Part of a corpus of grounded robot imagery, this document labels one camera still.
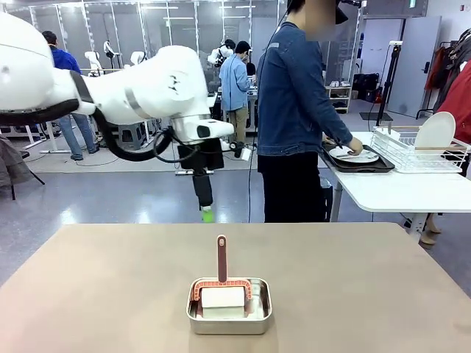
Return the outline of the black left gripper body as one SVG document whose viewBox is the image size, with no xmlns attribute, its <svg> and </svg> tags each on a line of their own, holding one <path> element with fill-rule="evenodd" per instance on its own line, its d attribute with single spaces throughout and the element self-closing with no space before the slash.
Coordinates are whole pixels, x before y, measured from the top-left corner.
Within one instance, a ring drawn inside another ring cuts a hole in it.
<svg viewBox="0 0 471 353">
<path fill-rule="evenodd" d="M 177 147 L 181 168 L 201 174 L 224 167 L 221 141 L 218 138 L 204 140 L 194 145 Z"/>
</svg>

